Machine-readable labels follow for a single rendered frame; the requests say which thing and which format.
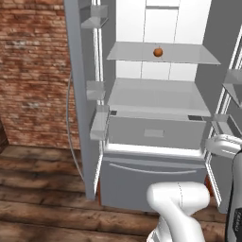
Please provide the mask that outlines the grey fridge door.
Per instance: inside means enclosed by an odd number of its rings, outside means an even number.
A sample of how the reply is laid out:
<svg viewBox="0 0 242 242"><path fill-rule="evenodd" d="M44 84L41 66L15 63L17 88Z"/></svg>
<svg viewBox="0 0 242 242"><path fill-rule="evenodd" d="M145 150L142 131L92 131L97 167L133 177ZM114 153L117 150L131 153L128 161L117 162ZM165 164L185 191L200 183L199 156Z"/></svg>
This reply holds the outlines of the grey fridge door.
<svg viewBox="0 0 242 242"><path fill-rule="evenodd" d="M74 93L78 136L80 141L80 166L87 199L94 199L103 158L105 139L92 140L90 130L95 118L96 107L106 105L104 99L87 99L87 81L102 81L102 31L101 28L81 27L80 10L87 6L103 5L100 0L64 0L66 30L70 53L72 82L70 91Z"/></svg>
<svg viewBox="0 0 242 242"><path fill-rule="evenodd" d="M203 45L220 62L199 68L199 90L211 113L206 136L216 135L211 123L215 114L230 114L242 131L242 109L223 87L229 70L242 69L242 0L212 0Z"/></svg>

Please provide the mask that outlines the orange tangerine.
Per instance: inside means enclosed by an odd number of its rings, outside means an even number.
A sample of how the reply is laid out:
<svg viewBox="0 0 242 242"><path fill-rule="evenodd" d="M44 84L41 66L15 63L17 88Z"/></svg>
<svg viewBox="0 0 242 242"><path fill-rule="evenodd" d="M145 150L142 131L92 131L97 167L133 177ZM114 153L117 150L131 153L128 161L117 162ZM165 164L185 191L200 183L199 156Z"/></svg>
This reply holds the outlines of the orange tangerine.
<svg viewBox="0 0 242 242"><path fill-rule="evenodd" d="M161 57L163 55L164 51L161 47L156 47L154 50L153 50L153 55L157 58Z"/></svg>

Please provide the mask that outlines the clear glass fridge shelf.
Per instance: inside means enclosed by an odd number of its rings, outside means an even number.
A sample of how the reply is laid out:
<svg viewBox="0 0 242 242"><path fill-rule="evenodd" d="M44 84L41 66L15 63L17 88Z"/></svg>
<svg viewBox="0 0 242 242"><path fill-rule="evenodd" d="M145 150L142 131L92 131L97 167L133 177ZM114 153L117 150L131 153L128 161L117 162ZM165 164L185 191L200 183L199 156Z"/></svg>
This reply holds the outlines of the clear glass fridge shelf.
<svg viewBox="0 0 242 242"><path fill-rule="evenodd" d="M164 51L159 58L153 50L161 47ZM129 43L116 42L107 59L109 61L150 61L192 64L220 65L217 58L201 44L188 43Z"/></svg>

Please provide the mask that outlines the grey open fridge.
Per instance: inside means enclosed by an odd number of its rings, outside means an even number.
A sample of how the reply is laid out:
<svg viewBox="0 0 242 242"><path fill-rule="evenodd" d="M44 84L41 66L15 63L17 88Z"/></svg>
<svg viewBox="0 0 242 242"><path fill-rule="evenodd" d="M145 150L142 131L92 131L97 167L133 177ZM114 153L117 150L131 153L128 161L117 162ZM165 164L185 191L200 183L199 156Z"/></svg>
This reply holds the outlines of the grey open fridge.
<svg viewBox="0 0 242 242"><path fill-rule="evenodd" d="M105 82L104 103L106 105L108 105L114 82L119 78L190 81L195 83L199 90L198 82L201 80L199 68L204 65L216 64L108 60L107 57L116 42L203 45L212 0L100 1L108 7L108 20L101 28L102 66ZM206 141L210 139L206 136L206 129L211 115L205 119L206 126L201 147L188 149L112 144L109 141L109 124L112 114L110 109L103 157L106 153L114 153L202 159L207 171L204 181L211 182L207 165L216 162L214 155L206 148ZM99 179L94 199L100 201Z"/></svg>

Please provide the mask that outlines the clear door bin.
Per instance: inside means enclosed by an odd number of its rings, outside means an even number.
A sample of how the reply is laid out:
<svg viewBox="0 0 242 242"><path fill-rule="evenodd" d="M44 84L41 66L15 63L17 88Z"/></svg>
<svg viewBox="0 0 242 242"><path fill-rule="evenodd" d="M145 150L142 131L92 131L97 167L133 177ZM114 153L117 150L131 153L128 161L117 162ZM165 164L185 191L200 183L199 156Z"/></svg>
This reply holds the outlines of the clear door bin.
<svg viewBox="0 0 242 242"><path fill-rule="evenodd" d="M81 27L86 29L102 28L108 20L107 6L87 6L80 11Z"/></svg>
<svg viewBox="0 0 242 242"><path fill-rule="evenodd" d="M106 138L110 107L108 105L98 105L96 107L95 118L90 130L92 140L103 141Z"/></svg>
<svg viewBox="0 0 242 242"><path fill-rule="evenodd" d="M102 81L88 80L86 85L88 100L101 100L105 97L104 83Z"/></svg>
<svg viewBox="0 0 242 242"><path fill-rule="evenodd" d="M242 137L242 131L230 114L215 114L211 123L216 134L228 134L237 138Z"/></svg>
<svg viewBox="0 0 242 242"><path fill-rule="evenodd" d="M242 69L229 70L226 74L223 87L235 104L242 109Z"/></svg>

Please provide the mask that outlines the grey crisper drawer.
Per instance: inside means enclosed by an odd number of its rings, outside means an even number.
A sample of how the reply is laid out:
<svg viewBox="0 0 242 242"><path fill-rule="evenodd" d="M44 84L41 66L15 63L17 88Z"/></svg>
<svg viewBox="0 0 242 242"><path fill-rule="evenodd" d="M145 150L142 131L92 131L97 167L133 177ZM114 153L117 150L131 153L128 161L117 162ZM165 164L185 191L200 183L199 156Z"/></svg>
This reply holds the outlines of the grey crisper drawer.
<svg viewBox="0 0 242 242"><path fill-rule="evenodd" d="M211 114L195 83L119 78L108 102L112 144L199 149Z"/></svg>

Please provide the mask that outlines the grey freezer drawer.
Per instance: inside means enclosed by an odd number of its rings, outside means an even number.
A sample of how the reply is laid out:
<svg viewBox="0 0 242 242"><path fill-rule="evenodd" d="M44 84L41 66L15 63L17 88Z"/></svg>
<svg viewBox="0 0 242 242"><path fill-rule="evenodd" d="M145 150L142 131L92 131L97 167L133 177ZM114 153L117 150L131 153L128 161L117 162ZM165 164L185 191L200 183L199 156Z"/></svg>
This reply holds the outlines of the grey freezer drawer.
<svg viewBox="0 0 242 242"><path fill-rule="evenodd" d="M196 169L198 172L181 175L146 174L111 167L109 163ZM147 203L147 189L151 184L156 182L204 183L206 174L205 162L202 159L106 153L100 171L100 201L102 205L109 207L152 212Z"/></svg>

